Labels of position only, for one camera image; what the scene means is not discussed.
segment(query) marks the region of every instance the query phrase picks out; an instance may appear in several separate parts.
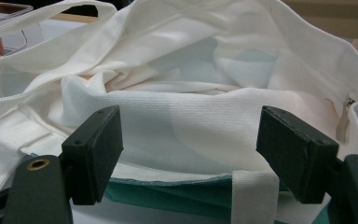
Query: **teal fabric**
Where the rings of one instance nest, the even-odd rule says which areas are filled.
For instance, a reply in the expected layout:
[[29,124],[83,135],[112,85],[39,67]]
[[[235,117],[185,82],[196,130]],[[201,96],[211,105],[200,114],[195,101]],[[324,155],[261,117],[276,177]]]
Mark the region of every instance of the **teal fabric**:
[[[280,191],[287,191],[287,187],[280,184]],[[104,195],[118,203],[229,220],[232,177],[223,175],[208,180],[171,183],[111,178]],[[329,224],[327,208],[313,224]]]

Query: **canvas material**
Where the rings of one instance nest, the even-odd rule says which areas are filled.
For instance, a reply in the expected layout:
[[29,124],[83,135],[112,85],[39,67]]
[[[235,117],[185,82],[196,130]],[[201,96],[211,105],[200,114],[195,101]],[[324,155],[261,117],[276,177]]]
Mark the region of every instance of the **canvas material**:
[[[74,2],[96,4],[63,2],[32,19]],[[334,138],[344,101],[358,102],[358,53],[279,1],[137,1],[114,16],[100,8],[105,16],[97,23],[0,58],[0,116],[22,103],[32,111],[27,116],[64,133],[50,130],[55,142],[93,111],[120,105],[120,162],[194,175],[245,170],[261,176],[270,171],[255,152],[262,105],[286,109]],[[36,21],[25,16],[11,25]],[[354,107],[340,158],[358,153]],[[269,183],[277,188],[276,177]],[[233,204],[246,196],[241,192]],[[310,223],[322,209],[313,206],[297,217],[304,207],[284,202],[289,205],[279,204],[276,217],[293,223]]]

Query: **white canvas tote bag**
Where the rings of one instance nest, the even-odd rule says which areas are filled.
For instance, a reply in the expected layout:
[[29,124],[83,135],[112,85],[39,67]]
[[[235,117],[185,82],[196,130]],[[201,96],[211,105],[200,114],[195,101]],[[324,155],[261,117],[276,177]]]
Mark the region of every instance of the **white canvas tote bag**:
[[318,216],[323,205],[279,192],[255,151],[260,111],[285,109],[336,139],[341,159],[358,154],[349,43],[277,0],[139,0],[118,13],[67,0],[0,36],[80,5],[100,19],[0,58],[0,188],[24,155],[59,155],[89,115],[120,105],[124,151],[108,198],[232,223]]

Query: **bag handle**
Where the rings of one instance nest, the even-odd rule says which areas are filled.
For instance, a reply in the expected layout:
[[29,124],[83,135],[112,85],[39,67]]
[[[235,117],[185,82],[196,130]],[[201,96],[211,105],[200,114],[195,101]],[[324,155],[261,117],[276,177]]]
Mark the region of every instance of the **bag handle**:
[[3,26],[0,26],[0,37],[22,30],[29,25],[45,21],[71,7],[84,5],[96,6],[98,10],[98,18],[100,20],[110,18],[117,12],[116,8],[112,4],[105,2],[95,0],[64,0],[57,4],[41,7],[37,10],[28,12],[9,21]]

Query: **tote bag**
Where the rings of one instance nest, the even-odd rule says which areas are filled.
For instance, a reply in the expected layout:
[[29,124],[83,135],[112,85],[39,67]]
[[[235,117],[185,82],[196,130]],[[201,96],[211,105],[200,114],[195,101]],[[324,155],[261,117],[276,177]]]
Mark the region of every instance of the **tote bag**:
[[94,111],[119,105],[124,151],[106,196],[232,223],[311,223],[255,152],[262,105],[285,109],[358,154],[358,53],[277,0],[140,0],[0,58],[0,188],[24,155],[59,155]]

